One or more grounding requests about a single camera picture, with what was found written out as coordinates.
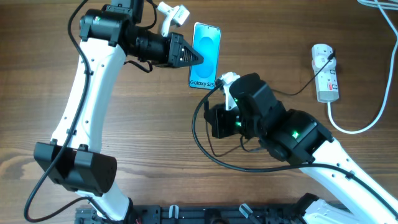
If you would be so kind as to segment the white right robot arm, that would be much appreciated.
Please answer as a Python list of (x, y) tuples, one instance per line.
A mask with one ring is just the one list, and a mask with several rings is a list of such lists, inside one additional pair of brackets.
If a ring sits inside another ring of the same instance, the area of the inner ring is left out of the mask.
[(351, 218), (367, 223), (397, 223), (397, 199), (363, 171), (340, 142), (307, 112), (286, 110), (259, 75), (223, 74), (215, 82), (225, 102), (207, 109), (211, 135), (258, 138), (274, 159), (300, 169), (332, 193)]

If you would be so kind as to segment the white power strip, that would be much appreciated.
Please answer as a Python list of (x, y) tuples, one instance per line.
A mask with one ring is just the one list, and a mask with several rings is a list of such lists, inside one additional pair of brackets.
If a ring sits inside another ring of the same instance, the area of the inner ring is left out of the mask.
[(336, 77), (336, 59), (333, 49), (327, 44), (315, 44), (312, 47), (312, 68), (315, 77), (317, 100), (331, 103), (339, 99)]

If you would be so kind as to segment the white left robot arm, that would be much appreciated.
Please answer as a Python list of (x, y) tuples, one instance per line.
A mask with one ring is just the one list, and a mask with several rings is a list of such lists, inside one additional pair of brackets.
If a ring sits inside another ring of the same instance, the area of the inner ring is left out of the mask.
[(154, 4), (164, 21), (158, 33), (142, 27), (142, 1), (112, 1), (89, 9), (80, 19), (78, 67), (63, 116), (50, 142), (38, 142), (34, 159), (44, 178), (78, 194), (94, 207), (94, 216), (108, 223), (140, 223), (132, 200), (115, 183), (117, 161), (101, 153), (103, 123), (114, 83), (123, 65), (180, 68), (198, 65), (203, 57), (170, 31), (189, 17), (183, 5)]

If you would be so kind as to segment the Galaxy S25 smartphone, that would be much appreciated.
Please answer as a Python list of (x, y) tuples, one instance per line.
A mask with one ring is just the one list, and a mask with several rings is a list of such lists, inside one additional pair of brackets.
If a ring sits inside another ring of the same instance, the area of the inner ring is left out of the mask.
[(190, 88), (211, 90), (215, 87), (220, 53), (221, 29), (196, 22), (193, 30), (193, 49), (203, 62), (190, 68), (188, 85)]

